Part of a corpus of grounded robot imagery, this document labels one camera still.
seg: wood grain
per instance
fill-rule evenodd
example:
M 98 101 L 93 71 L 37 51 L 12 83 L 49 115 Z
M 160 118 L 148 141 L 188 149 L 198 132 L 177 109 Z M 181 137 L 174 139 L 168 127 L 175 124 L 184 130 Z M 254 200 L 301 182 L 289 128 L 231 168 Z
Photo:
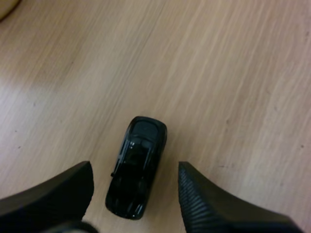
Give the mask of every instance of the wood grain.
M 0 24 L 0 198 L 90 160 L 101 232 L 185 232 L 178 161 L 311 232 L 311 2 L 24 0 Z M 168 126 L 140 221 L 106 210 L 130 120 Z

